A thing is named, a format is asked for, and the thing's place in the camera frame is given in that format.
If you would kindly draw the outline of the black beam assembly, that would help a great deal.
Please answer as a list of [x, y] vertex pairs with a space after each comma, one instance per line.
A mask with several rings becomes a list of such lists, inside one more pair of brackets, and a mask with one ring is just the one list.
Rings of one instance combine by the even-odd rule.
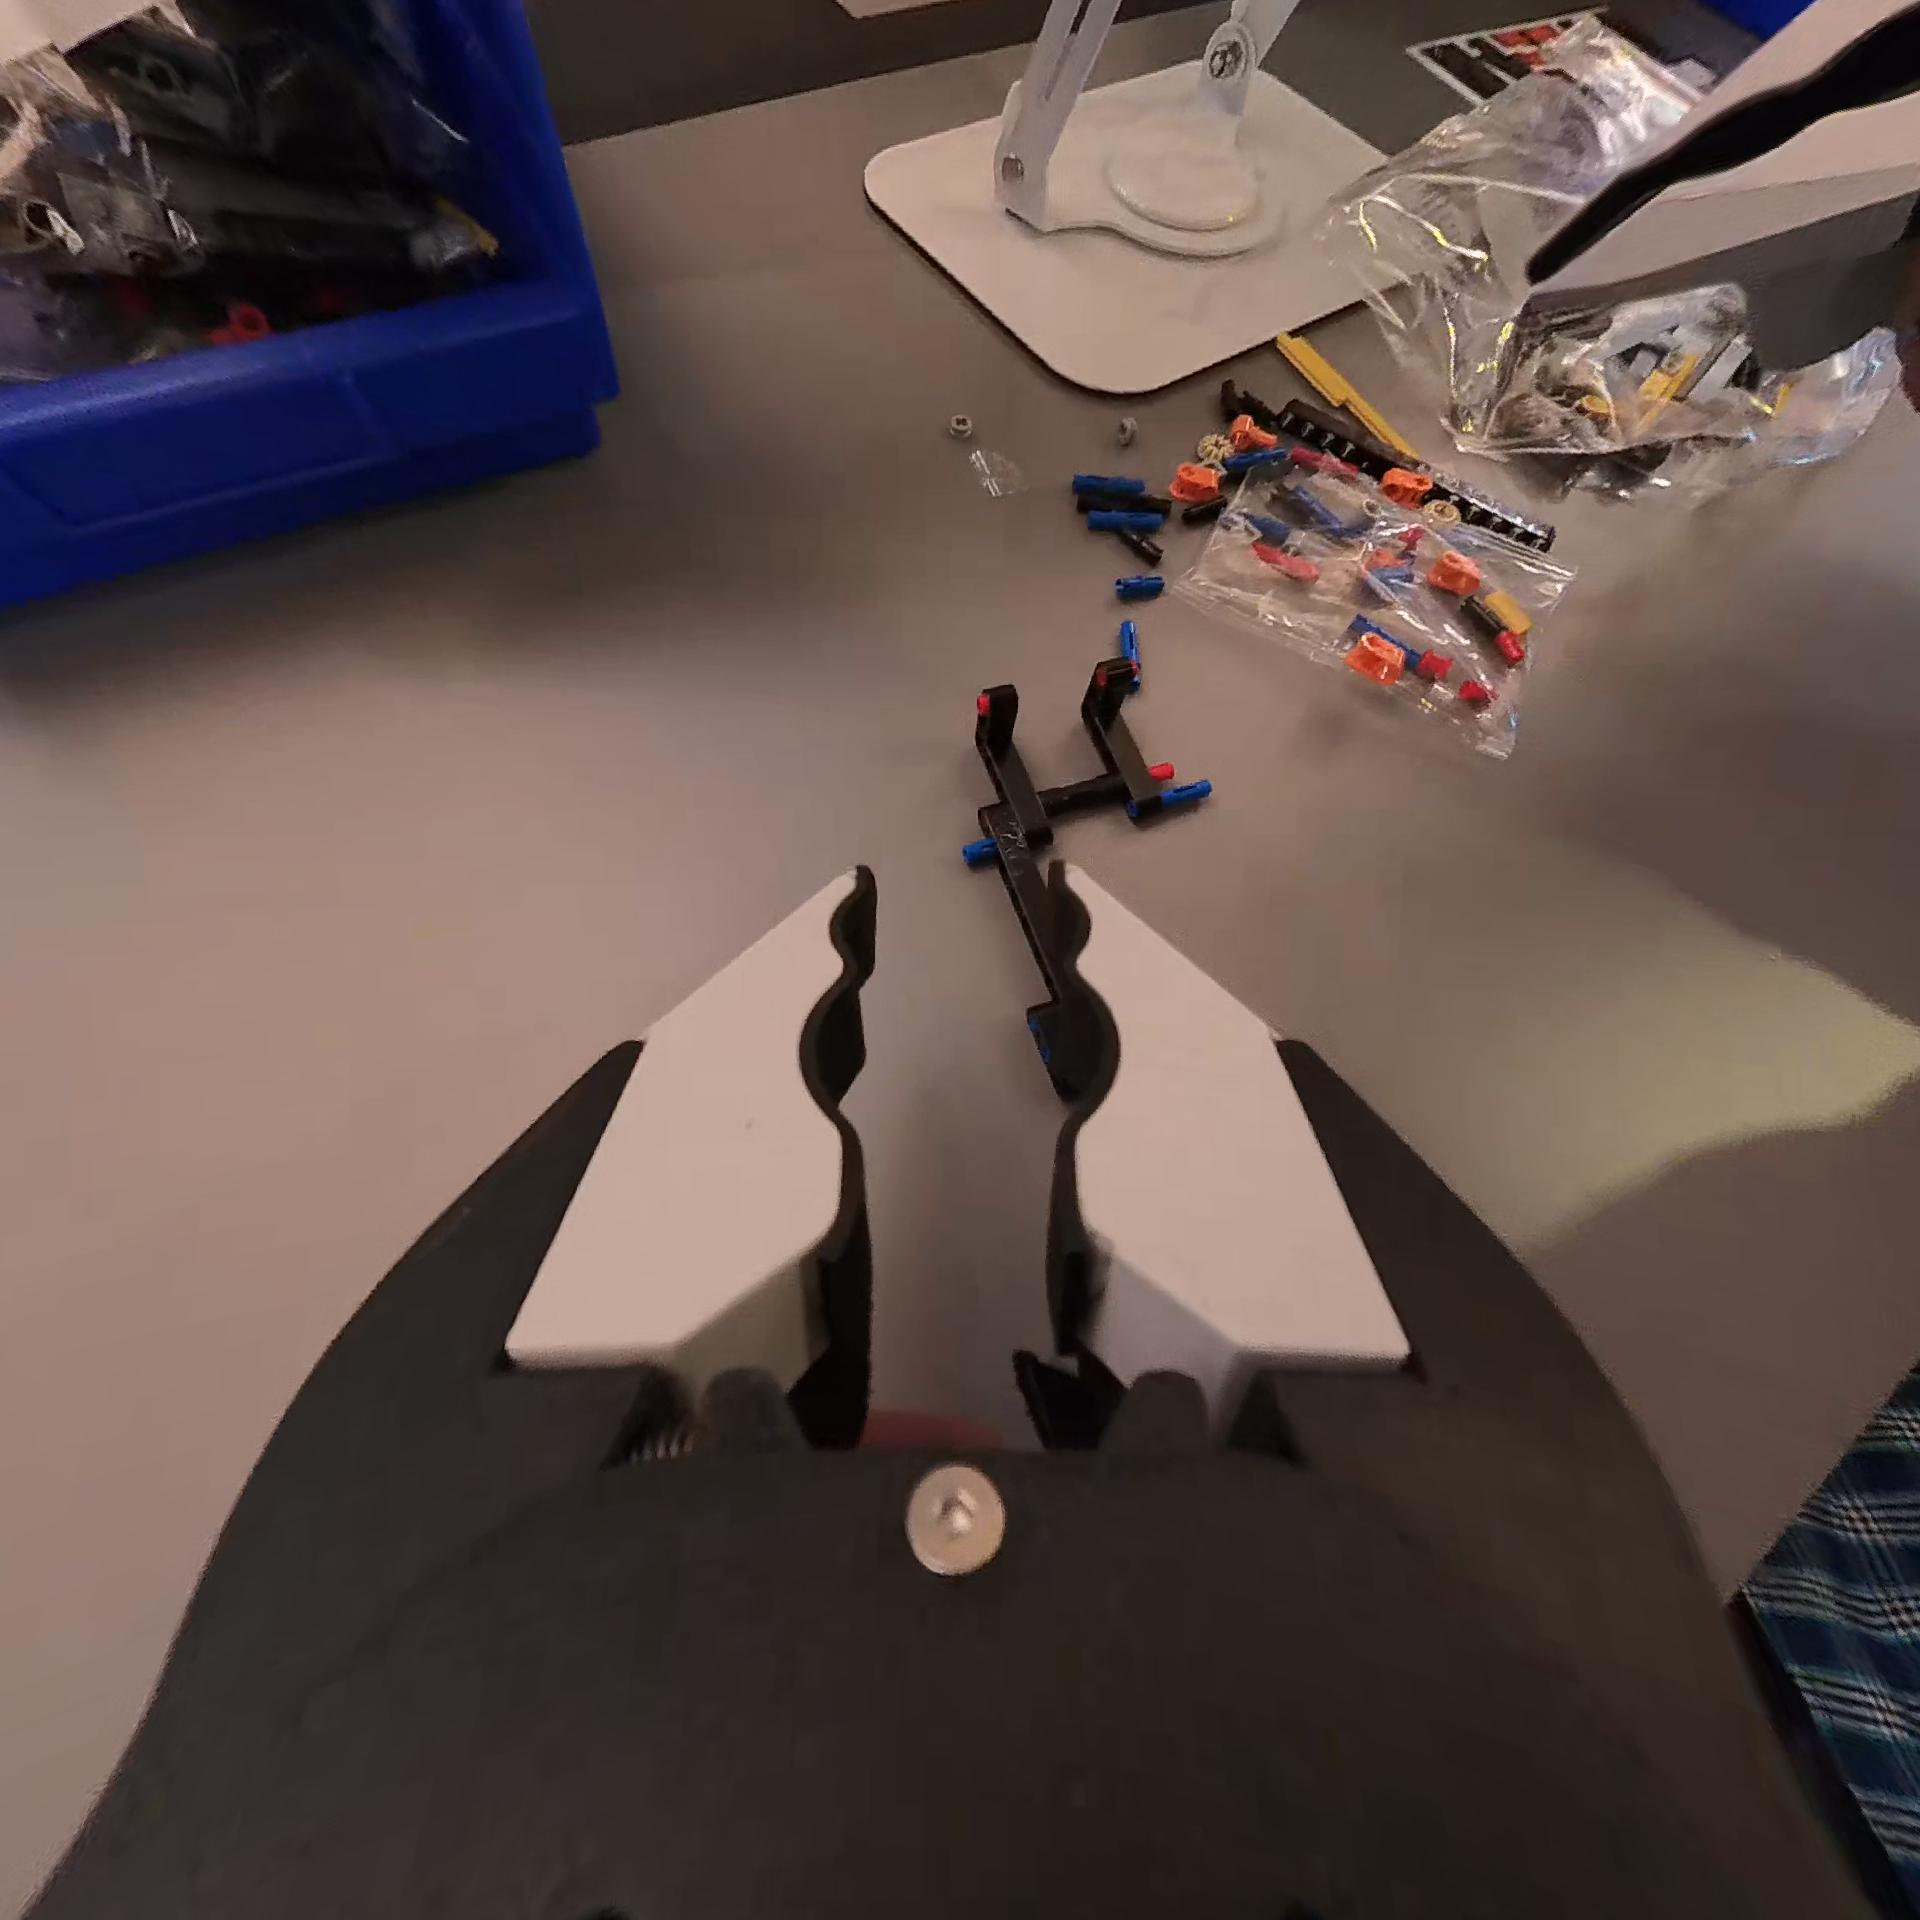
[[1014, 921], [1038, 964], [1045, 995], [1026, 1010], [1026, 1028], [1047, 1080], [1072, 1102], [1098, 1067], [1098, 1017], [1088, 996], [1067, 978], [1067, 937], [1047, 877], [1056, 829], [1091, 814], [1120, 814], [1150, 828], [1186, 817], [1211, 801], [1211, 782], [1182, 782], [1171, 761], [1142, 756], [1130, 726], [1127, 704], [1141, 691], [1120, 651], [1093, 666], [1082, 701], [1082, 725], [1100, 769], [1067, 784], [1038, 784], [1018, 748], [1019, 696], [1010, 683], [975, 698], [974, 745], [991, 782], [994, 801], [979, 811], [979, 837], [962, 860], [996, 870]]

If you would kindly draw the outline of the person's plaid shirt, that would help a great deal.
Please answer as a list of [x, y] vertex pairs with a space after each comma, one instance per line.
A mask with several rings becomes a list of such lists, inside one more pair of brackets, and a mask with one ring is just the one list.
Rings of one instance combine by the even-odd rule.
[[1917, 1371], [1738, 1593], [1794, 1756], [1880, 1915], [1917, 1915]]

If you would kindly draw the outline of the blue storage bin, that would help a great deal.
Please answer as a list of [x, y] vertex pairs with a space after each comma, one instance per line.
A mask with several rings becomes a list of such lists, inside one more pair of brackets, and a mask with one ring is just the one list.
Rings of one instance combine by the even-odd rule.
[[535, 36], [514, 3], [412, 4], [503, 242], [471, 293], [7, 385], [3, 604], [582, 458], [618, 396]]

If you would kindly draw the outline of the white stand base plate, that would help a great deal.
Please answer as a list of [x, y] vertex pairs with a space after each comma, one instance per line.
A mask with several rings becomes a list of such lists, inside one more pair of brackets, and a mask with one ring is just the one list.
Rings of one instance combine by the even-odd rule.
[[1091, 86], [1116, 3], [1050, 4], [998, 120], [874, 155], [866, 201], [1072, 387], [1142, 397], [1348, 306], [1323, 209], [1381, 153], [1263, 72], [1294, 3]]

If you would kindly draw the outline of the grey desk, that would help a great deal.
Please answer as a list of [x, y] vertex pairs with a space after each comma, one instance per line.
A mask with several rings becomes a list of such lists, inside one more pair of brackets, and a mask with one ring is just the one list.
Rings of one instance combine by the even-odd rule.
[[[856, 861], [877, 1397], [1028, 1436], [1059, 1105], [970, 708], [1086, 763], [1066, 478], [1120, 406], [861, 174], [996, 112], [1038, 14], [533, 4], [603, 445], [5, 617], [5, 1915], [372, 1285]], [[1173, 598], [1135, 726], [1216, 793], [1066, 846], [1506, 1238], [1730, 1593], [1915, 1358], [1915, 412], [1548, 515], [1511, 760]]]

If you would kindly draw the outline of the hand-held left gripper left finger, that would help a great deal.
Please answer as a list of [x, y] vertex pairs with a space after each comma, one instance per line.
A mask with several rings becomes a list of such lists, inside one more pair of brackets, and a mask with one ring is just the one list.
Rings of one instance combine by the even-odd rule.
[[852, 866], [638, 1043], [504, 1339], [528, 1373], [646, 1366], [684, 1405], [757, 1370], [819, 1449], [874, 1394], [874, 1238], [848, 1092], [877, 882]]

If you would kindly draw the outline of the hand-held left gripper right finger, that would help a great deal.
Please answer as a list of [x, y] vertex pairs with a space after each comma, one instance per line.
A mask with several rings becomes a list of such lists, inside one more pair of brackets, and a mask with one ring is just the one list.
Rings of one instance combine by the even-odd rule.
[[1406, 1370], [1279, 1033], [1083, 868], [1047, 884], [1098, 1062], [1051, 1150], [1051, 1356], [1014, 1356], [1040, 1444], [1095, 1449], [1146, 1376], [1188, 1378], [1223, 1436], [1261, 1376]]

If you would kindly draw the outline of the small clear parts bag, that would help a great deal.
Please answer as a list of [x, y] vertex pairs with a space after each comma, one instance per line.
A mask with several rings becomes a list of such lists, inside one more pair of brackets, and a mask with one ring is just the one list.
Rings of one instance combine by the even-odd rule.
[[[1338, 672], [1368, 707], [1448, 731], [1476, 756], [1511, 760], [1530, 672], [1575, 586], [1572, 566], [1499, 534], [1434, 524], [1364, 483], [1255, 472], [1227, 500], [1175, 582], [1182, 598]], [[1469, 598], [1427, 586], [1428, 564], [1447, 546], [1480, 566], [1484, 587]], [[1476, 598], [1484, 593], [1511, 593], [1531, 630], [1495, 630]], [[1358, 624], [1406, 648], [1397, 686], [1347, 667], [1347, 636]]]

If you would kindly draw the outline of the large clear parts bag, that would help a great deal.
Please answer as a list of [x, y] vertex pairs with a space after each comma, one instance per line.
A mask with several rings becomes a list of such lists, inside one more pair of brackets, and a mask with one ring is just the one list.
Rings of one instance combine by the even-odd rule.
[[1884, 326], [1776, 370], [1730, 283], [1523, 314], [1531, 252], [1693, 104], [1603, 33], [1564, 43], [1330, 206], [1328, 253], [1362, 283], [1459, 451], [1560, 491], [1704, 497], [1835, 459], [1880, 419], [1899, 385]]

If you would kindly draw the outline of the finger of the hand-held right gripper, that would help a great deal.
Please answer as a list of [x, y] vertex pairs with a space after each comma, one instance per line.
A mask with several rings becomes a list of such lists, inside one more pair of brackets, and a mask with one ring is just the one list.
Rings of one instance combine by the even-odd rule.
[[1527, 261], [1527, 315], [1733, 288], [1748, 323], [1915, 321], [1915, 68], [1704, 104]]
[[1917, 4], [1811, 4], [1614, 180], [1591, 221], [1750, 188], [1915, 177], [1915, 72]]

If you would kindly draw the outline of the printed sticker sheet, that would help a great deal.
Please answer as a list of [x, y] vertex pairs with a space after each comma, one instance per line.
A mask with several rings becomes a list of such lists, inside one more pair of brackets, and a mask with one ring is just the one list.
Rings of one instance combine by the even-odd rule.
[[1564, 43], [1586, 29], [1614, 34], [1693, 93], [1709, 89], [1740, 60], [1740, 54], [1727, 54], [1715, 43], [1699, 43], [1696, 36], [1662, 36], [1645, 24], [1610, 6], [1583, 6], [1495, 29], [1420, 38], [1406, 48], [1406, 58], [1460, 104], [1476, 107], [1499, 98], [1533, 73], [1542, 73], [1557, 62]]

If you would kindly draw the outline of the long black beam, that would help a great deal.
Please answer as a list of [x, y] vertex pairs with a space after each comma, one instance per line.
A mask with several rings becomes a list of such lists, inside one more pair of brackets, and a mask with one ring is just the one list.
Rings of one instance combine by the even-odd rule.
[[1371, 440], [1355, 420], [1333, 414], [1308, 400], [1268, 405], [1229, 377], [1219, 385], [1216, 410], [1223, 428], [1248, 414], [1279, 436], [1279, 445], [1294, 448], [1291, 474], [1317, 474], [1342, 483], [1364, 483], [1379, 491], [1379, 475], [1388, 467], [1406, 467], [1434, 475], [1430, 497], [1447, 497], [1460, 508], [1460, 525], [1496, 534], [1533, 554], [1549, 554], [1557, 539], [1552, 524], [1506, 508], [1502, 500], [1442, 475], [1427, 462], [1403, 465], [1389, 448]]

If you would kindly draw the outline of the pile of clear parts bags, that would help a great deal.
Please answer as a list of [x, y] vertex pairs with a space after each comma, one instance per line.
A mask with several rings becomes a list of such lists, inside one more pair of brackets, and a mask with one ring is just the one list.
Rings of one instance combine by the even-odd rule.
[[479, 179], [418, 4], [5, 4], [5, 387], [461, 293]]

